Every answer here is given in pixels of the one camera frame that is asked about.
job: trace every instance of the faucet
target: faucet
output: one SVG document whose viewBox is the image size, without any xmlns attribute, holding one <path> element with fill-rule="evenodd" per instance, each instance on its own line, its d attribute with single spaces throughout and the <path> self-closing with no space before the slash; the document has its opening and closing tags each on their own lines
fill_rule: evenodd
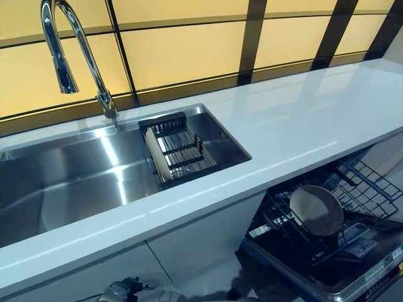
<svg viewBox="0 0 403 302">
<path fill-rule="evenodd" d="M 107 118 L 111 118 L 116 128 L 118 129 L 116 117 L 118 112 L 112 100 L 109 90 L 105 87 L 101 74 L 99 73 L 93 53 L 88 45 L 87 38 L 84 30 L 78 20 L 73 9 L 66 0 L 42 0 L 40 4 L 40 16 L 42 21 L 42 28 L 45 34 L 45 39 L 48 44 L 50 53 L 53 56 L 53 63 L 55 65 L 57 80 L 59 82 L 61 93 L 75 93 L 78 92 L 77 84 L 70 71 L 69 64 L 67 63 L 62 45 L 60 44 L 59 34 L 57 33 L 55 24 L 55 7 L 58 6 L 65 14 L 66 18 L 76 34 L 81 50 L 86 58 L 88 67 L 93 75 L 98 94 L 96 100 L 102 106 L 103 112 Z"/>
</svg>

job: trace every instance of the pull-down faucet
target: pull-down faucet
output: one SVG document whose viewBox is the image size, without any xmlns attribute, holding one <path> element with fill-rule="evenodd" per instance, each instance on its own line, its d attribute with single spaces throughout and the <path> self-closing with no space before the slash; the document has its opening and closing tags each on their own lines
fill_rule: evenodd
<svg viewBox="0 0 403 302">
<path fill-rule="evenodd" d="M 91 49 L 88 45 L 87 38 L 84 30 L 78 20 L 73 9 L 65 0 L 42 0 L 40 4 L 40 16 L 42 21 L 42 28 L 45 34 L 46 42 L 48 43 L 50 53 L 53 56 L 53 62 L 56 69 L 57 80 L 59 81 L 61 93 L 75 93 L 78 92 L 77 84 L 70 71 L 69 64 L 67 63 L 62 45 L 60 44 L 59 35 L 57 33 L 55 24 L 55 7 L 58 6 L 76 34 L 81 50 L 86 58 L 88 67 L 93 75 L 95 84 L 98 88 L 98 95 L 96 100 L 101 104 L 103 112 L 107 118 L 113 119 L 113 123 L 117 127 L 116 117 L 118 115 L 115 104 L 112 100 L 109 90 L 105 87 L 98 67 L 96 66 L 95 59 Z"/>
</svg>

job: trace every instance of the sink basin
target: sink basin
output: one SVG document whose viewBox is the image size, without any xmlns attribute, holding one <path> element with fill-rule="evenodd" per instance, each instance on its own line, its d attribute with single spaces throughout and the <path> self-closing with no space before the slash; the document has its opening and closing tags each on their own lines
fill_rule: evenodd
<svg viewBox="0 0 403 302">
<path fill-rule="evenodd" d="M 203 105 L 184 112 L 189 128 L 226 169 L 250 156 Z M 162 190 L 139 121 L 6 150 L 0 161 L 0 247 Z"/>
</svg>

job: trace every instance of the sink drying rack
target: sink drying rack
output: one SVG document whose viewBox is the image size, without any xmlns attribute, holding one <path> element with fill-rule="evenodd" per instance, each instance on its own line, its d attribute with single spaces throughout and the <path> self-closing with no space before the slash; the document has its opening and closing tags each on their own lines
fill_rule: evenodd
<svg viewBox="0 0 403 302">
<path fill-rule="evenodd" d="M 165 179 L 161 175 L 156 169 L 150 153 L 148 154 L 154 174 L 162 189 L 177 186 L 220 170 L 219 165 L 205 148 L 202 139 L 187 125 L 184 112 L 142 120 L 139 122 L 139 127 L 144 141 L 147 130 L 151 128 L 168 164 L 172 179 Z"/>
</svg>

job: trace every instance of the wire rack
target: wire rack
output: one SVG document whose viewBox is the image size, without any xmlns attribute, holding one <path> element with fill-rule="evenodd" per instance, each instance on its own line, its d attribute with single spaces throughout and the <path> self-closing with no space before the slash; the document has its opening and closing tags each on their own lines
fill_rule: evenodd
<svg viewBox="0 0 403 302">
<path fill-rule="evenodd" d="M 340 201 L 344 222 L 336 234 L 319 237 L 309 233 L 290 209 L 292 193 L 305 185 L 322 186 Z M 400 189 L 350 155 L 268 189 L 248 234 L 256 238 L 279 230 L 288 244 L 314 266 L 396 213 L 394 201 L 402 196 Z"/>
<path fill-rule="evenodd" d="M 177 186 L 219 169 L 202 140 L 187 126 L 184 113 L 144 120 L 139 123 L 139 126 L 144 138 L 147 130 L 151 128 L 168 164 L 172 179 L 165 179 L 152 163 L 154 174 L 163 189 Z"/>
</svg>

